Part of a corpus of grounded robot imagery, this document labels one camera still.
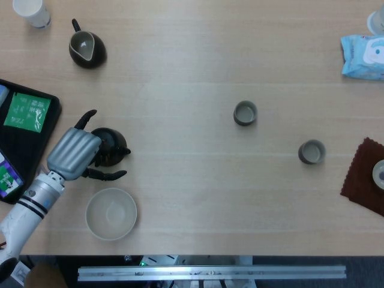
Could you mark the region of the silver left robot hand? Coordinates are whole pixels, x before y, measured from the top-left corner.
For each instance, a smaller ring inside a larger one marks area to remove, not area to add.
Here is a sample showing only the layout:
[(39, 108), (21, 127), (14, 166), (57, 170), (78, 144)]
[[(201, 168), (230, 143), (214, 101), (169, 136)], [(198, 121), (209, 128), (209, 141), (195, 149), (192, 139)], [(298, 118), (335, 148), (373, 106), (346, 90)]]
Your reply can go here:
[(101, 166), (104, 160), (113, 155), (124, 157), (130, 153), (128, 148), (116, 148), (103, 139), (111, 129), (98, 128), (93, 132), (85, 130), (85, 126), (96, 113), (95, 109), (87, 111), (61, 137), (47, 158), (48, 177), (56, 182), (73, 181), (79, 177), (115, 181), (127, 174), (126, 170), (104, 173), (90, 167), (92, 164)]

